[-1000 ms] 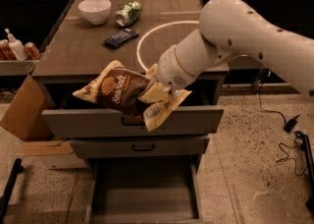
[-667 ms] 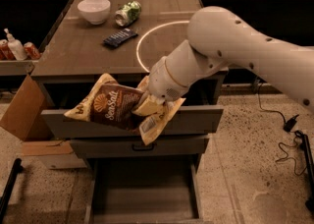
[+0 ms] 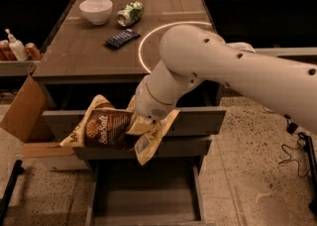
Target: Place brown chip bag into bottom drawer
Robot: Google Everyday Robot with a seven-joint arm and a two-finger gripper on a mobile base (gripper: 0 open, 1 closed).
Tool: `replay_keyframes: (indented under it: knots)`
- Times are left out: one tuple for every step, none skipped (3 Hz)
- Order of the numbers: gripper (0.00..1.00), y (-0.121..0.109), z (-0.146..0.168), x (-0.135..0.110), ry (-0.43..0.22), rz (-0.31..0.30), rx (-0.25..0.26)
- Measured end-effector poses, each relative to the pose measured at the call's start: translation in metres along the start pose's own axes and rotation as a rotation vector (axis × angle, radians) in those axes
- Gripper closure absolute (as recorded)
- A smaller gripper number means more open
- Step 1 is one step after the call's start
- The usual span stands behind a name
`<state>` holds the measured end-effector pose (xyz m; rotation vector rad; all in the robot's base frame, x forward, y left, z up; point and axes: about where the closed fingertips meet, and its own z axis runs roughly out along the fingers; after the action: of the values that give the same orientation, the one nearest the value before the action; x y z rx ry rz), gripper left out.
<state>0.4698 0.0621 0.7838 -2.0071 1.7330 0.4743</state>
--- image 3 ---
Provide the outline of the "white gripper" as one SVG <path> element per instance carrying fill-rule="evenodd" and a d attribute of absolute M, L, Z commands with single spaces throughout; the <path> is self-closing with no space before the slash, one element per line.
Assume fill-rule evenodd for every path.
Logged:
<path fill-rule="evenodd" d="M 136 113 L 133 114 L 126 133 L 133 136 L 147 133 L 155 124 L 154 120 L 165 118 L 184 94 L 201 83 L 201 78 L 177 74 L 160 60 L 136 89 Z"/>

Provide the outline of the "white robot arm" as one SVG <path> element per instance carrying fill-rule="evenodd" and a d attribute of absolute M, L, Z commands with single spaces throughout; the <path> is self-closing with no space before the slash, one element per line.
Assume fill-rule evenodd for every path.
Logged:
<path fill-rule="evenodd" d="M 227 85 L 297 125 L 317 133 L 317 66 L 237 50 L 215 33 L 190 25 L 168 29 L 160 61 L 138 85 L 136 112 L 164 118 L 204 80 Z"/>

